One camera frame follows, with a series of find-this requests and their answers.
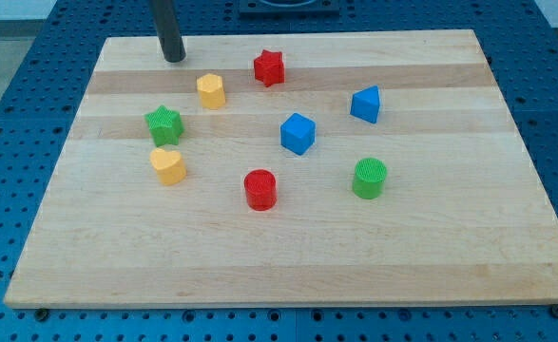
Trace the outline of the dark robot base mount plate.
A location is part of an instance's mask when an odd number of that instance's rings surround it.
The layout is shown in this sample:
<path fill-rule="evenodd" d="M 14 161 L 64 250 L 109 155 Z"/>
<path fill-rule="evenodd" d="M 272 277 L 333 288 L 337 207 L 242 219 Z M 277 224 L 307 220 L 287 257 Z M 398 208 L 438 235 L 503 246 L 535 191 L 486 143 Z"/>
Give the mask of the dark robot base mount plate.
<path fill-rule="evenodd" d="M 240 16 L 270 14 L 339 14 L 338 0 L 238 0 Z"/>

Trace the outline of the black cylindrical robot arm rod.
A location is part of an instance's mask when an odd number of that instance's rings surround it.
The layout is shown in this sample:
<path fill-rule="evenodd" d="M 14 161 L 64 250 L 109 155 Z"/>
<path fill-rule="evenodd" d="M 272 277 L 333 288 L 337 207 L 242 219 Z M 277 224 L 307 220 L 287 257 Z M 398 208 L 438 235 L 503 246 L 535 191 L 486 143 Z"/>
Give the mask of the black cylindrical robot arm rod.
<path fill-rule="evenodd" d="M 149 0 L 148 4 L 164 59 L 169 63 L 181 62 L 186 52 L 174 1 Z"/>

